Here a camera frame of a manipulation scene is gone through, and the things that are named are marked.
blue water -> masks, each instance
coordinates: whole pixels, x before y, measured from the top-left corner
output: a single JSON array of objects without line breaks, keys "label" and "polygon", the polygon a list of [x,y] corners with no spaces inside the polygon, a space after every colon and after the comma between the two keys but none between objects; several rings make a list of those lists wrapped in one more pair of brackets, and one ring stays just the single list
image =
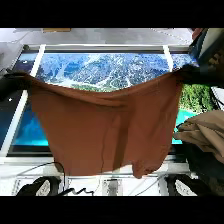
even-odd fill
[{"label": "blue water", "polygon": [[[174,67],[194,64],[187,54],[172,54]],[[15,70],[30,72],[35,54],[22,54]],[[114,91],[154,79],[169,71],[164,54],[141,53],[45,53],[36,78],[70,88],[94,87]],[[194,113],[180,110],[177,124]],[[36,116],[28,106],[22,117],[14,145],[47,146],[48,141]]]}]

brown shirt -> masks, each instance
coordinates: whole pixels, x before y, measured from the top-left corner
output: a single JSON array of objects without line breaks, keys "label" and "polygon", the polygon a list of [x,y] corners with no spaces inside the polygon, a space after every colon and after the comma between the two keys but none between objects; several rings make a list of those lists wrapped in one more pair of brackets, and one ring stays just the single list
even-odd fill
[{"label": "brown shirt", "polygon": [[141,178],[157,170],[169,152],[182,90],[177,77],[178,72],[168,73],[110,93],[26,78],[32,83],[32,110],[67,175],[96,175],[132,164]]}]

white strip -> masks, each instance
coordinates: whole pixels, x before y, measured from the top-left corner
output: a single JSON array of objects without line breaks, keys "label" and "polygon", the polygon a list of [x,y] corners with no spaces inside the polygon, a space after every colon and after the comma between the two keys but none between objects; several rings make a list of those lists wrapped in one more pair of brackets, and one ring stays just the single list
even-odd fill
[{"label": "white strip", "polygon": [[[37,57],[35,59],[32,71],[30,73],[30,75],[33,76],[33,77],[36,76],[37,70],[39,68],[41,59],[42,59],[44,51],[45,51],[45,46],[46,46],[45,44],[44,45],[40,45],[39,53],[38,53],[38,55],[37,55]],[[20,118],[21,118],[21,116],[23,114],[23,111],[24,111],[24,108],[25,108],[25,105],[26,105],[27,98],[28,98],[28,93],[27,93],[26,90],[24,90],[23,93],[22,93],[22,96],[20,98],[20,101],[18,103],[18,106],[16,108],[16,111],[15,111],[15,113],[13,115],[11,124],[9,126],[8,132],[6,134],[5,140],[3,142],[3,145],[2,145],[2,148],[1,148],[1,151],[0,151],[0,158],[1,158],[0,162],[1,163],[4,161],[4,158],[7,156],[9,148],[10,148],[10,146],[12,144],[13,137],[15,135],[17,126],[19,124]]]},{"label": "white strip", "polygon": [[167,63],[168,63],[168,66],[169,66],[169,71],[172,72],[173,71],[173,59],[171,57],[168,45],[163,45],[163,50],[164,50],[164,54],[165,54],[166,59],[167,59]]}]

gray floor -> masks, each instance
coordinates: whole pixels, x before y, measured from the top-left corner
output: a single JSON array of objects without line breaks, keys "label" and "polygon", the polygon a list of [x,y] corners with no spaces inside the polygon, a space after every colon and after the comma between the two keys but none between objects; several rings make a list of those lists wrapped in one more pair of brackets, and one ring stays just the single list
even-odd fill
[{"label": "gray floor", "polygon": [[0,70],[8,67],[24,44],[189,45],[188,28],[73,28],[43,33],[38,28],[0,29]]}]

beige cloth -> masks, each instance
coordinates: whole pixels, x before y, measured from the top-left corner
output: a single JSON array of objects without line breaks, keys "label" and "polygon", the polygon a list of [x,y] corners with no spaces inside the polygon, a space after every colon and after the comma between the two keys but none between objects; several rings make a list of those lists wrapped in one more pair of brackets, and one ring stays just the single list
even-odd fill
[{"label": "beige cloth", "polygon": [[182,90],[178,71],[110,93],[26,78],[32,110],[67,175],[96,175],[132,164],[141,178],[163,163]]},{"label": "beige cloth", "polygon": [[204,152],[212,152],[224,163],[224,112],[213,110],[186,120],[174,133],[177,140],[193,143]]}]

